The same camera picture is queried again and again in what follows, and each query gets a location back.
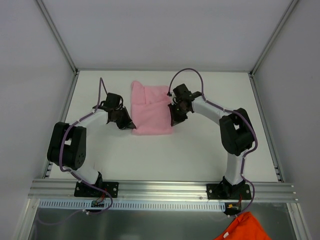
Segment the pink t shirt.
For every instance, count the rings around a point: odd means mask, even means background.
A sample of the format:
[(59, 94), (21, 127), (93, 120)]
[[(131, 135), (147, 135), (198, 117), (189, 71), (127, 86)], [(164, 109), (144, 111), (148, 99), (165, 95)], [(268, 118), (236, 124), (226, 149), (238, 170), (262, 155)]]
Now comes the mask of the pink t shirt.
[(171, 98), (167, 85), (143, 85), (135, 80), (131, 83), (131, 119), (136, 136), (171, 135), (171, 114), (168, 107)]

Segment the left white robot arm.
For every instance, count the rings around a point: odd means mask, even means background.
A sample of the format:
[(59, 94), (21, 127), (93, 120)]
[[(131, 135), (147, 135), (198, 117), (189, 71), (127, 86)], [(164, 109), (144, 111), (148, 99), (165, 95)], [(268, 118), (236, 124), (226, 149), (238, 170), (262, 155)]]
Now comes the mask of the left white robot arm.
[(57, 122), (53, 127), (47, 160), (59, 166), (61, 172), (70, 173), (77, 183), (75, 197), (117, 198), (118, 182), (103, 180), (102, 174), (93, 167), (85, 166), (87, 137), (99, 127), (115, 123), (120, 130), (136, 128), (124, 106), (123, 97), (108, 93), (92, 111), (74, 123)]

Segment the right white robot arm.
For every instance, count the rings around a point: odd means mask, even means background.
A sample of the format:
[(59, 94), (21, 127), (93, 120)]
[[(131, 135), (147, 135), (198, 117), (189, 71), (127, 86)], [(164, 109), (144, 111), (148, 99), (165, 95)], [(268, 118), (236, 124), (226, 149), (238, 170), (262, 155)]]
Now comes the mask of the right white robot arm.
[(227, 152), (227, 167), (220, 183), (207, 187), (209, 199), (232, 199), (242, 197), (246, 187), (244, 177), (247, 154), (255, 149), (257, 137), (245, 109), (226, 109), (213, 103), (199, 91), (191, 92), (185, 84), (169, 91), (172, 102), (168, 105), (171, 126), (188, 119), (189, 112), (200, 114), (219, 126), (221, 143)]

